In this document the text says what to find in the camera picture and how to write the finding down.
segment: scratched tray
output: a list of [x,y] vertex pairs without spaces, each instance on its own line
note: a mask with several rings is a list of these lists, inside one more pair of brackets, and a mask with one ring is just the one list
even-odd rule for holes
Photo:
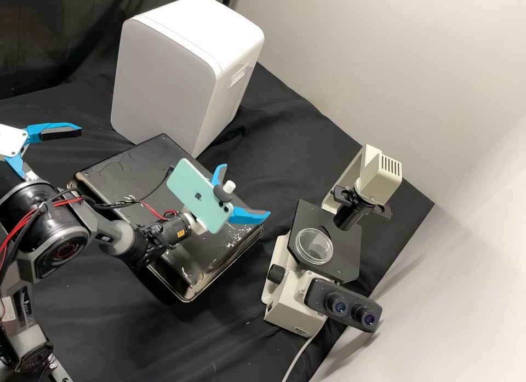
[[[127,197],[144,199],[154,209],[180,210],[182,203],[166,186],[170,166],[187,158],[208,179],[211,173],[172,139],[161,134],[75,174],[70,186],[79,187],[99,202]],[[235,194],[234,205],[247,207]],[[107,212],[109,219],[147,225],[155,217],[140,204]],[[263,233],[262,225],[227,223],[220,232],[192,235],[166,251],[147,270],[141,281],[162,301],[192,301],[240,257]]]

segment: label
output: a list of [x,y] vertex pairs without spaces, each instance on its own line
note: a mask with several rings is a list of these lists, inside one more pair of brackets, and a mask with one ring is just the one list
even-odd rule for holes
[[16,319],[15,309],[11,297],[2,297],[2,309],[0,315],[3,314],[2,322],[10,322]]
[[308,332],[306,332],[305,330],[300,329],[299,327],[294,326],[294,328],[292,330],[296,334],[303,335],[305,337],[308,336]]
[[102,233],[97,234],[97,236],[95,238],[97,240],[99,240],[99,241],[104,241],[104,242],[107,242],[107,243],[112,243],[113,242],[113,238],[112,237],[104,235]]

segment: white container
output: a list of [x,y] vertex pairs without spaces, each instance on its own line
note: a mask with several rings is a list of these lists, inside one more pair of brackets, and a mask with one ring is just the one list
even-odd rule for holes
[[232,121],[258,60],[259,27],[215,0],[124,22],[111,124],[134,143],[166,133],[198,156]]

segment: black cloth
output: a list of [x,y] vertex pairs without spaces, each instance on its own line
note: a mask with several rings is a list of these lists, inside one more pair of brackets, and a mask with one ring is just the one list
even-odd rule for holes
[[[69,121],[83,136],[31,146],[26,161],[63,185],[74,172],[130,143],[110,125],[113,79],[90,79],[0,101],[2,123]],[[266,270],[276,236],[291,226],[298,198],[321,203],[358,152],[309,102],[258,65],[234,121],[199,157],[228,163],[237,195],[272,215],[265,234],[194,302],[165,306],[119,260],[88,247],[35,286],[37,317],[75,381],[280,381],[305,339],[263,321]],[[403,181],[394,217],[363,218],[360,277],[368,295],[426,216],[432,202]],[[343,327],[329,321],[290,380],[307,381]]]
[[115,53],[125,19],[172,1],[0,0],[0,99],[58,85]]

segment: red wire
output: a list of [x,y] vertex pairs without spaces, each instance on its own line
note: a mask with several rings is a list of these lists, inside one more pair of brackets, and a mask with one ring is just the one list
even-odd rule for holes
[[[81,197],[70,198],[70,199],[55,201],[53,205],[55,207],[60,207],[63,205],[74,203],[74,202],[79,202],[80,200],[82,200]],[[36,210],[37,210],[36,208],[31,209],[27,214],[25,214],[24,217],[20,219],[20,221],[16,224],[16,226],[7,235],[7,237],[4,239],[4,242],[2,242],[2,245],[0,246],[0,252],[2,253],[2,258],[0,259],[0,271],[2,270],[2,267],[4,265],[5,255],[7,254],[7,244],[9,243],[9,241],[11,241],[11,238],[13,238],[13,236],[16,233],[18,233],[27,224],[31,215],[33,215]]]
[[[63,200],[59,200],[59,201],[55,201],[53,203],[53,205],[55,207],[60,207],[60,206],[64,206],[64,205],[68,205],[68,204],[72,204],[72,203],[75,203],[75,202],[79,202],[82,200],[82,197],[76,197],[76,198],[70,198],[70,199],[63,199]],[[159,212],[157,212],[155,209],[152,208],[151,205],[145,203],[144,201],[141,201],[141,204],[143,206],[145,206],[146,208],[148,208],[148,210],[157,218],[157,219],[161,219],[161,220],[168,220],[167,218],[165,218],[164,216],[161,216],[159,214]],[[2,253],[2,258],[0,259],[0,271],[2,270],[2,267],[4,265],[4,261],[5,261],[5,255],[7,254],[7,244],[9,243],[9,241],[11,241],[11,238],[13,238],[13,236],[18,233],[26,224],[27,222],[29,221],[31,215],[33,215],[33,213],[35,213],[37,209],[32,209],[31,211],[29,211],[22,219],[20,219],[20,221],[16,224],[16,226],[11,230],[11,232],[7,235],[7,237],[4,239],[4,242],[2,243],[2,245],[0,246],[0,253]],[[177,211],[174,211],[173,209],[169,209],[167,212],[172,212],[174,213],[174,215],[177,215]]]
[[142,204],[143,206],[145,206],[146,208],[148,208],[148,210],[149,210],[149,211],[150,211],[150,212],[151,212],[151,213],[152,213],[157,219],[168,220],[168,219],[165,218],[164,216],[161,216],[161,215],[159,214],[159,212],[157,212],[155,209],[153,209],[153,208],[151,207],[151,205],[145,203],[144,201],[141,201],[141,204]]
[[173,216],[177,216],[177,211],[175,209],[167,209],[166,211],[164,211],[164,217],[166,217],[166,214],[173,214]]

